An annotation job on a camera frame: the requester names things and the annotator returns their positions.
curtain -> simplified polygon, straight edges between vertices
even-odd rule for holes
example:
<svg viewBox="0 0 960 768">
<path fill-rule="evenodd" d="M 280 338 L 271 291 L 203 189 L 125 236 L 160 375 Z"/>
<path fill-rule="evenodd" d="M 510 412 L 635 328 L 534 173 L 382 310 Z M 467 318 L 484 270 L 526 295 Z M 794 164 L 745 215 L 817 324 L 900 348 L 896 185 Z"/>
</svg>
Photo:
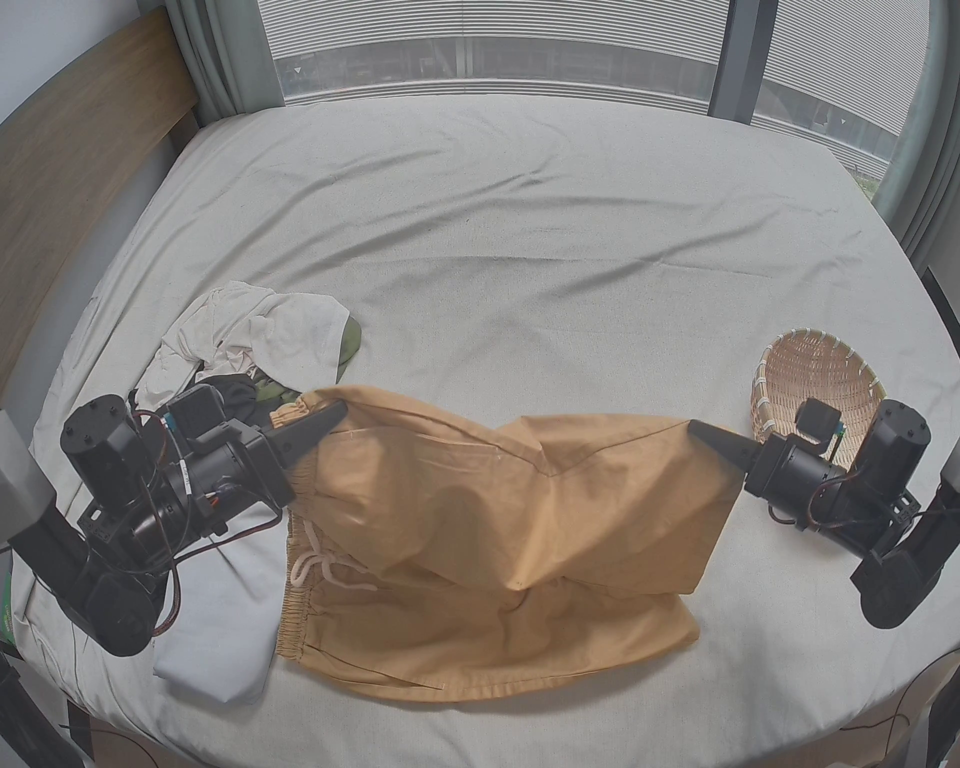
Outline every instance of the curtain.
<svg viewBox="0 0 960 768">
<path fill-rule="evenodd" d="M 283 106 L 256 0 L 138 0 L 140 12 L 166 6 L 206 125 Z"/>
<path fill-rule="evenodd" d="M 960 0 L 931 0 L 930 24 L 931 44 L 924 69 L 932 66 L 939 72 L 934 70 L 931 80 L 924 72 L 911 107 L 911 117 L 920 114 L 921 118 L 908 118 L 892 163 L 896 173 L 889 183 L 884 180 L 875 199 L 877 210 L 920 274 L 931 259 L 939 257 L 937 251 L 948 245 L 945 238 L 938 238 L 944 224 L 960 214 Z M 937 85 L 935 99 L 924 93 L 924 86 L 931 88 L 930 83 Z M 925 131 L 924 103 L 932 107 L 932 112 L 926 108 Z M 907 168 L 903 156 L 911 146 L 916 161 Z"/>
</svg>

bed frame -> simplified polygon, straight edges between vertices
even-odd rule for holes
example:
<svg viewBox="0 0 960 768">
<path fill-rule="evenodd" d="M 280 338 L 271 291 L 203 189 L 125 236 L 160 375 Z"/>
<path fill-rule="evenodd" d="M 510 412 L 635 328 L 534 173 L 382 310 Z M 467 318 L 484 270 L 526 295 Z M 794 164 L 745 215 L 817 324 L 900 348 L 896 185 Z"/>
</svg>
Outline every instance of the bed frame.
<svg viewBox="0 0 960 768">
<path fill-rule="evenodd" d="M 161 7 L 0 124 L 0 392 L 63 265 L 164 136 L 196 133 L 197 100 Z"/>
</svg>

woven basket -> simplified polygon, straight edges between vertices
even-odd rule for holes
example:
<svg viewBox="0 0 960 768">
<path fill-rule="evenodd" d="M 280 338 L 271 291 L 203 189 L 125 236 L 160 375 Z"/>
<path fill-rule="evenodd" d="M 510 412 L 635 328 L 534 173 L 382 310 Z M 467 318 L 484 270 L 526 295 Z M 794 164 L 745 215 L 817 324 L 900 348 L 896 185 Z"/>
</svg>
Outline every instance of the woven basket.
<svg viewBox="0 0 960 768">
<path fill-rule="evenodd" d="M 794 328 L 763 351 L 756 368 L 750 408 L 754 437 L 762 442 L 772 431 L 796 432 L 797 409 L 808 397 L 840 410 L 847 433 L 834 462 L 849 468 L 886 390 L 863 358 L 838 338 Z"/>
</svg>

bed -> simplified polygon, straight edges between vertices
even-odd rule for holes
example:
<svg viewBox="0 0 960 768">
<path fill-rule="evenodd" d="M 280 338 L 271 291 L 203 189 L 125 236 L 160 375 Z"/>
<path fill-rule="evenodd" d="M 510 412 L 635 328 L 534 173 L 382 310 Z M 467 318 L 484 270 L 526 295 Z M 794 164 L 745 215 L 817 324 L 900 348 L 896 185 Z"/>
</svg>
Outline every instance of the bed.
<svg viewBox="0 0 960 768">
<path fill-rule="evenodd" d="M 220 121 L 186 146 L 63 355 L 34 451 L 76 404 L 125 393 L 202 291 L 334 296 L 364 330 L 345 382 L 489 426 L 625 412 L 749 433 L 764 347 L 812 326 L 925 414 L 924 503 L 960 434 L 960 361 L 897 241 L 824 147 L 733 122 L 507 95 L 398 97 Z M 17 645 L 74 702 L 219 766 L 725 766 L 832 732 L 960 640 L 960 560 L 899 628 L 860 614 L 853 556 L 742 494 L 696 592 L 688 650 L 459 706 L 348 694 L 275 659 L 216 708 L 77 631 L 22 564 Z"/>
</svg>

white bed sheet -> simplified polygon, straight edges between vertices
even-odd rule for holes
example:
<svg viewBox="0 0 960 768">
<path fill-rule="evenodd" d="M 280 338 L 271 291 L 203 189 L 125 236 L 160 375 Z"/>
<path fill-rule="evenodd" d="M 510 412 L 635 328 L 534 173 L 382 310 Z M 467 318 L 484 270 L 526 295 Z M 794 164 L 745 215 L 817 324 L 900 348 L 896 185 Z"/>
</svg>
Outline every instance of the white bed sheet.
<svg viewBox="0 0 960 768">
<path fill-rule="evenodd" d="M 960 362 L 895 239 L 828 151 L 652 108 L 443 96 L 282 108 L 191 142 L 112 264 L 35 432 L 62 508 L 75 404 L 125 393 L 160 335 L 229 279 L 336 297 L 363 326 L 346 381 L 496 426 L 632 412 L 749 431 L 780 332 L 837 334 L 933 442 Z M 832 731 L 960 640 L 960 558 L 900 628 L 860 614 L 853 556 L 742 495 L 697 591 L 690 649 L 570 687 L 455 707 L 353 696 L 275 660 L 255 707 L 210 708 L 72 628 L 22 564 L 24 656 L 95 715 L 222 766 L 718 766 Z"/>
</svg>

